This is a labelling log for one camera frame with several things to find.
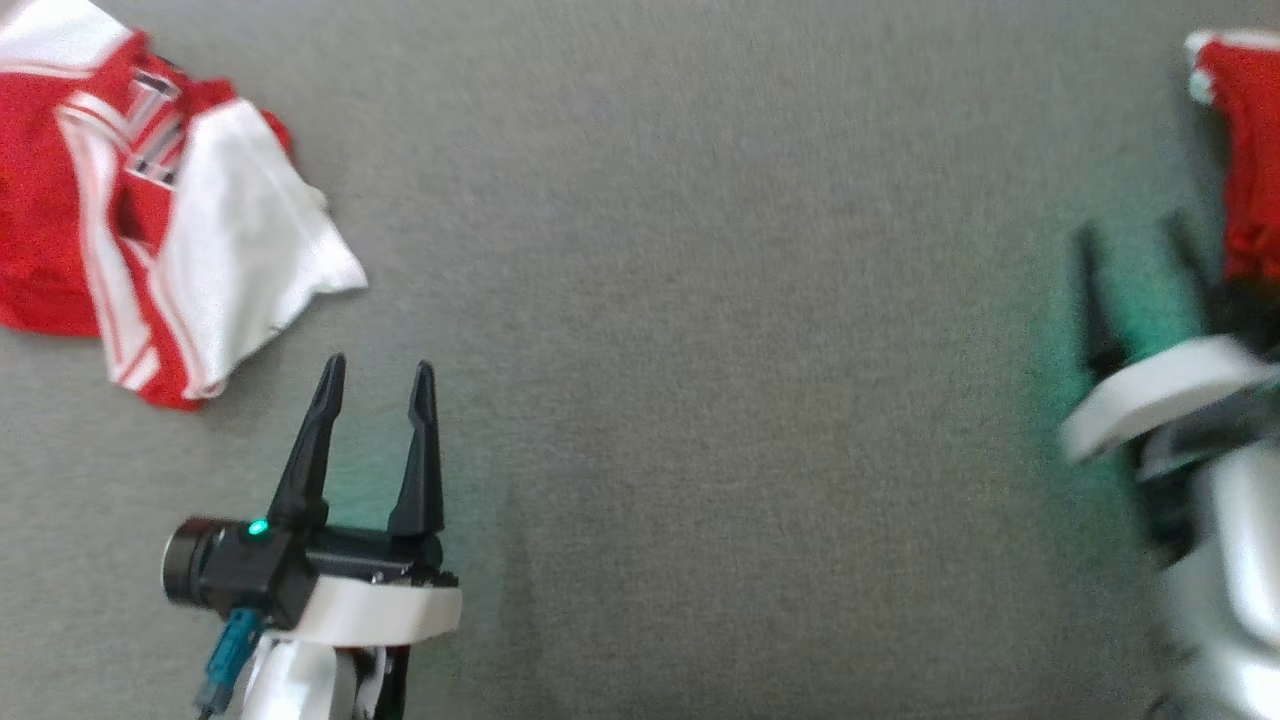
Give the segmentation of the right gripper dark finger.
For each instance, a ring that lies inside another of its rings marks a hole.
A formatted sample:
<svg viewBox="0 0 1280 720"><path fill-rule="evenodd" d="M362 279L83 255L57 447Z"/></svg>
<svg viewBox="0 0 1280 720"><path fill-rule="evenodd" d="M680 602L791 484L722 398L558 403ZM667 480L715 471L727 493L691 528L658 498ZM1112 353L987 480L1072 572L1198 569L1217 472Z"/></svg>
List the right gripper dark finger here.
<svg viewBox="0 0 1280 720"><path fill-rule="evenodd" d="M1091 379L1106 379L1124 369L1128 352L1124 340L1111 323L1105 302L1097 225L1080 227L1074 242L1085 369Z"/></svg>
<svg viewBox="0 0 1280 720"><path fill-rule="evenodd" d="M1222 329L1219 284L1202 263L1196 232L1183 211L1169 213L1162 223L1172 254L1190 281L1204 329L1216 334Z"/></svg>

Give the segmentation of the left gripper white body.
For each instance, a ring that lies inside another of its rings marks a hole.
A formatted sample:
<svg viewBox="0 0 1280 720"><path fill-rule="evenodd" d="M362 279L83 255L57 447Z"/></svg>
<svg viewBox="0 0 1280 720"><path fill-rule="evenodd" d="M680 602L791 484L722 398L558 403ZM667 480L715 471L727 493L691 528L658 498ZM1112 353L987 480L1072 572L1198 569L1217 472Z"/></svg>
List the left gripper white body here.
<svg viewBox="0 0 1280 720"><path fill-rule="evenodd" d="M329 647L401 647L456 632L463 594L438 536L328 528L306 548L317 582L301 619L274 634Z"/></svg>

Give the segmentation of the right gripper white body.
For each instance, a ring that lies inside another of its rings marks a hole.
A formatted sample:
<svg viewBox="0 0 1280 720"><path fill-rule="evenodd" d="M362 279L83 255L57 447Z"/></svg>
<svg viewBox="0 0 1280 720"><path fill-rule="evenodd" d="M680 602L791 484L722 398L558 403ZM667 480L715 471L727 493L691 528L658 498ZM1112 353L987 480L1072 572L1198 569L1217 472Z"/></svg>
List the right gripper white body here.
<svg viewBox="0 0 1280 720"><path fill-rule="evenodd" d="M1225 336L1181 342L1102 379L1059 428L1070 464L1137 450L1135 475L1192 468L1277 479L1277 364Z"/></svg>

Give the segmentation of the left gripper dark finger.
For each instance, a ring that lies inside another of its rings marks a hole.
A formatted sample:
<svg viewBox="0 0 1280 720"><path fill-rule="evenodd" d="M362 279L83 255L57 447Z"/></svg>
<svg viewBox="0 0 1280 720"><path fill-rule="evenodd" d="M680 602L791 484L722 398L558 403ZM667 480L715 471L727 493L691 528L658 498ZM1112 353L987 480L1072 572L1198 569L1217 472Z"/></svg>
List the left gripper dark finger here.
<svg viewBox="0 0 1280 720"><path fill-rule="evenodd" d="M435 372L428 361L416 368L408 419L412 438L404 478L387 529L401 538L435 536L444 529L443 473Z"/></svg>
<svg viewBox="0 0 1280 720"><path fill-rule="evenodd" d="M324 497L332 433L340 415L346 387L346 356L333 354L294 438L266 518L271 527L302 532L326 525Z"/></svg>

